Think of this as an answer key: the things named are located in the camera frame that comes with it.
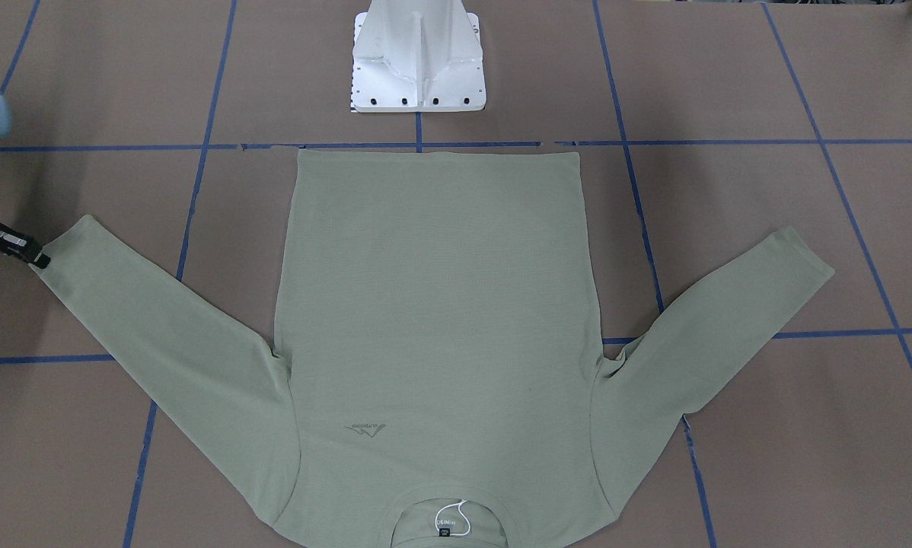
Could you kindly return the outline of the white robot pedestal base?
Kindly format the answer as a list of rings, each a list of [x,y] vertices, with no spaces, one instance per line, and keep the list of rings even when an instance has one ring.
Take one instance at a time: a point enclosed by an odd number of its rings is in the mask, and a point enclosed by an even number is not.
[[[485,108],[480,20],[462,1],[372,1],[352,28],[351,111]]]

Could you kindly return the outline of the olive green long-sleeve shirt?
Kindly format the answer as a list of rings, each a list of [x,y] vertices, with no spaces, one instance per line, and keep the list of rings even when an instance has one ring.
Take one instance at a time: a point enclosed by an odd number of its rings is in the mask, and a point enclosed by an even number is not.
[[[38,275],[306,547],[589,537],[834,273],[780,229],[608,358],[577,153],[297,159],[271,346],[90,215]]]

